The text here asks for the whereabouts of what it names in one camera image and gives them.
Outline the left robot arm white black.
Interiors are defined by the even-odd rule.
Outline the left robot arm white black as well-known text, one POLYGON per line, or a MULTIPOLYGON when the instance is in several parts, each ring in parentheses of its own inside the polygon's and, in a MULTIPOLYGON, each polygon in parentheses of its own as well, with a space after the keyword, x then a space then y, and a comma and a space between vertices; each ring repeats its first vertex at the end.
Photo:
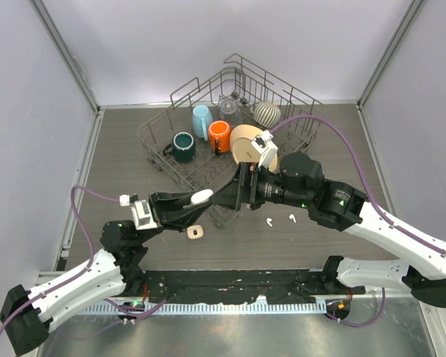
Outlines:
POLYGON ((115 201, 131 210, 130 220, 110 221, 102 229, 100 250, 90 249, 84 262, 33 288, 11 288, 0 311, 0 337, 5 333, 17 356, 43 344, 51 332, 84 308, 143 288, 139 266, 143 244, 165 230, 185 231, 211 205, 211 189, 194 193, 153 193, 148 199, 122 195, 115 201))

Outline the white earbud charging case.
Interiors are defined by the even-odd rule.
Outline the white earbud charging case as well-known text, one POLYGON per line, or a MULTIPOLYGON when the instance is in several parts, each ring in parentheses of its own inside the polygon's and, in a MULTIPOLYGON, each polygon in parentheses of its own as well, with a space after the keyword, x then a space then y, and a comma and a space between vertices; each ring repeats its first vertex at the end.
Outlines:
POLYGON ((209 202, 210 197, 213 195, 213 191, 211 189, 200 190, 190 197, 191 205, 201 205, 206 202, 209 202))

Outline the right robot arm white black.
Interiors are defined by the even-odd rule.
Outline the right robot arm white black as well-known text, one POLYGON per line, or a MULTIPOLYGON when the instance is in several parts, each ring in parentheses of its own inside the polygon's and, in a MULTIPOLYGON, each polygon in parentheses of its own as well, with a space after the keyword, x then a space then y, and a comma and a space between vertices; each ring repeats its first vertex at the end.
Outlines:
POLYGON ((284 157, 278 173, 239 164, 235 176, 210 202, 232 210, 243 204, 256 210, 266 202, 302 208, 318 225, 394 254, 392 260, 330 256, 320 276, 328 293, 378 286, 407 290, 423 303, 446 308, 446 242, 403 223, 353 186, 326 179, 321 164, 305 153, 284 157))

